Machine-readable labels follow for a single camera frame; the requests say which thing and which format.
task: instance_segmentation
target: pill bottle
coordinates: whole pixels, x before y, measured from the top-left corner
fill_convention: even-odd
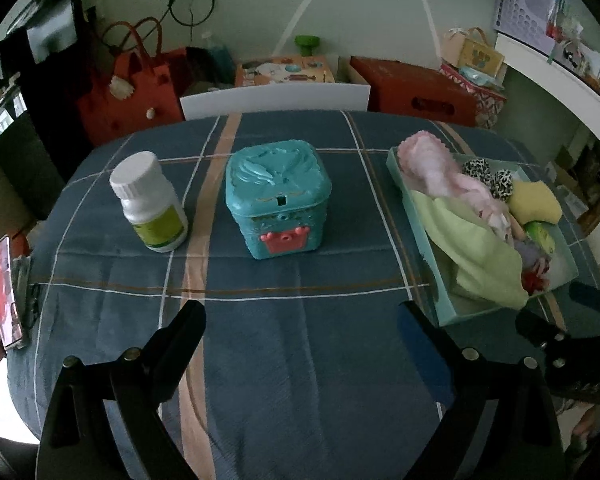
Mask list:
[[[189,222],[155,153],[128,156],[113,170],[109,183],[126,219],[152,251],[167,253],[187,237]]]

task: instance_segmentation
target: yellow sponge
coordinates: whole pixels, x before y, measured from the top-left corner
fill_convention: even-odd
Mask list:
[[[562,217],[558,199],[544,182],[514,180],[513,194],[507,203],[520,225],[537,220],[557,224]]]

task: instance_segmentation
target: white bottle cap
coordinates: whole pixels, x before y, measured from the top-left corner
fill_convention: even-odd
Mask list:
[[[121,200],[132,200],[151,193],[165,180],[158,158],[152,152],[139,152],[120,162],[109,177],[111,189]]]

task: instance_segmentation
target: white shelf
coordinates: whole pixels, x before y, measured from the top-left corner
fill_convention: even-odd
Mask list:
[[[556,62],[549,64],[547,56],[509,36],[498,34],[496,50],[504,55],[508,66],[558,99],[600,140],[600,96],[586,83]],[[587,241],[600,263],[600,224]]]

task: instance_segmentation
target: teal tray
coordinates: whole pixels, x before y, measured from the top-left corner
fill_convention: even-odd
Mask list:
[[[472,158],[477,158],[475,156],[459,154],[454,154],[453,157],[459,164],[464,164]],[[492,160],[490,158],[488,158],[487,161],[493,171],[509,170],[514,179],[527,182],[530,180],[522,168],[517,164],[504,162],[502,160]],[[402,191],[402,205],[409,218],[411,230],[416,239],[420,255],[429,269],[430,286],[432,287],[439,325],[445,326],[452,323],[458,323],[471,319],[472,317],[481,316],[488,312],[494,312],[497,309],[504,308],[493,301],[470,299],[451,291],[454,283],[455,265],[451,258],[443,253],[443,251],[429,239],[411,198],[411,189],[406,187],[402,180],[396,148],[392,148],[389,151],[386,166],[394,179],[395,185]],[[562,231],[557,225],[545,224],[545,227],[555,241],[555,253],[551,260],[550,270],[547,273],[550,286],[548,290],[539,292],[533,295],[533,297],[541,296],[542,294],[554,290],[578,277],[578,266],[573,259],[573,255],[571,254],[567,241],[564,239]]]

